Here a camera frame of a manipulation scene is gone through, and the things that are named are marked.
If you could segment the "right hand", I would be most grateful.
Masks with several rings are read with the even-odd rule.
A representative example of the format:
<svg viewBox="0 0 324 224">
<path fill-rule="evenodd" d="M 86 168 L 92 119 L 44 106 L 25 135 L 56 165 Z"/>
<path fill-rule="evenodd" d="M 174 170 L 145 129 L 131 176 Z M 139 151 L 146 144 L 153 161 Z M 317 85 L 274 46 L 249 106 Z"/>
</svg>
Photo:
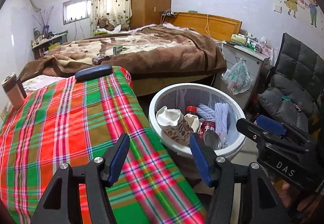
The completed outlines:
<svg viewBox="0 0 324 224">
<path fill-rule="evenodd" d="M 274 188 L 286 208 L 289 208 L 292 202 L 296 201 L 300 195 L 300 190 L 290 185 L 284 180 L 274 183 Z"/>
</svg>

